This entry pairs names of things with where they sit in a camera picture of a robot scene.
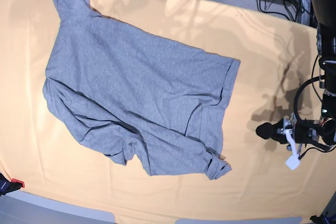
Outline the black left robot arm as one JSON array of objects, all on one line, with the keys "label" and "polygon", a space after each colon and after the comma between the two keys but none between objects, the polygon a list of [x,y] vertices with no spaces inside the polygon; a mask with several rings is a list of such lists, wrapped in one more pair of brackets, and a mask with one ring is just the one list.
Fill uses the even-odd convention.
[{"label": "black left robot arm", "polygon": [[[335,0],[311,0],[317,20],[317,64],[320,72],[303,83],[296,92],[293,102],[294,122],[286,124],[281,119],[276,124],[264,123],[256,128],[256,134],[280,144],[288,144],[285,131],[289,130],[296,144],[311,144],[323,152],[329,152],[335,145]],[[303,90],[310,84],[320,83],[324,89],[321,102],[320,122],[302,119],[299,116],[298,101]]]}]

